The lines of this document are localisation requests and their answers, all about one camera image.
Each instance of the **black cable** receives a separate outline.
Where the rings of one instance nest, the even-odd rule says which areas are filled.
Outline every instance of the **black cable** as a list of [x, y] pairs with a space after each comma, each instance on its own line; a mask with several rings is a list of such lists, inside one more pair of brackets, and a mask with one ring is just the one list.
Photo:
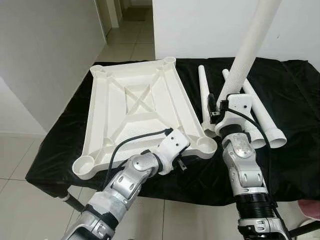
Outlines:
[[268, 190], [269, 192], [269, 196], [271, 198], [271, 201], [272, 201], [272, 208], [273, 208], [273, 211], [274, 211], [274, 214], [276, 215], [277, 218], [279, 218], [282, 222], [282, 225], [284, 227], [284, 230], [285, 230], [285, 234], [287, 236], [288, 239], [291, 239], [290, 237], [290, 234], [289, 234], [289, 231], [284, 223], [284, 220], [281, 218], [278, 210], [277, 210], [277, 205], [275, 204], [275, 202], [273, 201], [272, 199], [272, 194], [270, 192], [270, 172], [271, 172], [271, 146], [270, 146], [270, 142], [265, 134], [265, 132], [263, 131], [263, 129], [261, 128], [261, 126], [256, 123], [254, 120], [252, 120], [250, 117], [248, 117], [247, 115], [244, 115], [243, 113], [241, 112], [238, 112], [236, 110], [233, 110], [233, 109], [230, 109], [230, 108], [226, 108], [224, 109], [225, 111], [229, 111], [230, 113], [233, 113], [233, 114], [236, 114], [242, 118], [244, 118], [245, 120], [247, 120], [248, 122], [250, 122], [251, 124], [253, 124], [258, 130], [259, 132], [261, 133], [263, 139], [265, 140], [265, 144], [266, 146], [268, 147], [268, 154], [269, 154], [269, 159], [268, 159], [268, 168], [267, 168], [267, 185], [266, 185], [266, 189]]
[[115, 155], [117, 153], [117, 151], [119, 150], [119, 148], [130, 142], [130, 141], [133, 141], [133, 140], [137, 140], [137, 139], [141, 139], [141, 138], [145, 138], [145, 137], [150, 137], [150, 136], [154, 136], [154, 135], [159, 135], [159, 134], [164, 134], [164, 133], [169, 133], [169, 132], [172, 132], [172, 128], [167, 128], [167, 129], [164, 129], [162, 131], [156, 131], [156, 132], [151, 132], [151, 133], [146, 133], [146, 134], [142, 134], [142, 135], [139, 135], [139, 136], [134, 136], [134, 137], [130, 137], [124, 141], [122, 141], [118, 146], [116, 146], [116, 148], [114, 149], [112, 155], [111, 155], [111, 158], [110, 158], [110, 163], [109, 163], [109, 168], [108, 168], [108, 172], [106, 173], [106, 177], [105, 177], [105, 180], [103, 182], [103, 185], [101, 186], [101, 189], [104, 189], [108, 183], [109, 183], [109, 180], [110, 180], [110, 176], [111, 176], [111, 169], [112, 169], [112, 164], [114, 162], [114, 159], [115, 159]]
[[127, 162], [128, 162], [128, 159], [127, 159], [127, 160], [124, 160], [122, 163], [120, 163], [119, 166], [116, 167], [115, 172], [116, 172], [116, 173], [119, 172], [120, 169], [121, 169], [121, 167], [122, 167], [123, 165], [125, 165]]

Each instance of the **white wall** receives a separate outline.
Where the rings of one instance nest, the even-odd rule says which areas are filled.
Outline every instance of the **white wall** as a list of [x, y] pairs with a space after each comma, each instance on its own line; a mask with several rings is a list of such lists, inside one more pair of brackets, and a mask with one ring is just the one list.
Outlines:
[[151, 6], [152, 0], [131, 0], [131, 5], [132, 6]]
[[0, 1], [0, 76], [49, 130], [105, 44], [93, 0]]
[[[154, 0], [155, 57], [234, 57], [257, 0]], [[258, 57], [309, 60], [320, 71], [320, 1], [283, 0]]]
[[1, 77], [0, 96], [0, 134], [46, 133]]

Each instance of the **white plastic tray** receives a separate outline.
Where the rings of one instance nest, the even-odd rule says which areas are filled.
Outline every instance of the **white plastic tray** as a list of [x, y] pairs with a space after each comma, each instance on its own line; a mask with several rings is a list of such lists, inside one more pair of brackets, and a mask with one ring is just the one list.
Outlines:
[[[175, 68], [176, 59], [90, 68], [93, 85], [82, 155], [73, 172], [83, 180], [108, 168], [115, 147], [141, 134], [179, 129], [190, 139], [183, 156], [209, 159], [216, 142], [205, 135]], [[134, 154], [156, 148], [165, 135], [128, 142], [112, 167]]]

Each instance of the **table leg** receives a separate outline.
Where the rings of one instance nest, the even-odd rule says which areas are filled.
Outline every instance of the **table leg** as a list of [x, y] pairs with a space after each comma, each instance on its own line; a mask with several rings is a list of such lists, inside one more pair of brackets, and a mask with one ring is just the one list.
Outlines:
[[313, 221], [313, 222], [308, 223], [304, 226], [297, 227], [297, 228], [289, 231], [289, 233], [290, 233], [290, 236], [292, 238], [294, 238], [294, 237], [300, 236], [302, 234], [310, 233], [310, 232], [317, 230], [317, 229], [320, 229], [320, 221]]
[[85, 206], [81, 202], [79, 202], [74, 196], [72, 196], [69, 192], [67, 196], [62, 198], [62, 201], [66, 202], [80, 213], [85, 208]]

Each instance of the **circular corner socket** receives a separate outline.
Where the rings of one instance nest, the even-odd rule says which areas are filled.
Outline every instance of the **circular corner socket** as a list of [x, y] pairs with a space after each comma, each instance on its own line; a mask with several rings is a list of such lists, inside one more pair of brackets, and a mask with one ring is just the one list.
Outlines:
[[102, 67], [101, 65], [94, 65], [94, 66], [90, 67], [90, 71], [91, 71], [92, 73], [94, 73], [94, 72], [97, 72], [97, 71], [101, 71], [102, 68], [103, 68], [103, 67]]
[[207, 136], [200, 137], [196, 145], [201, 152], [207, 155], [213, 155], [218, 148], [216, 141]]
[[165, 64], [176, 64], [177, 59], [174, 56], [167, 56], [163, 61]]
[[92, 156], [80, 156], [74, 161], [72, 171], [79, 177], [87, 175], [95, 166], [95, 159]]

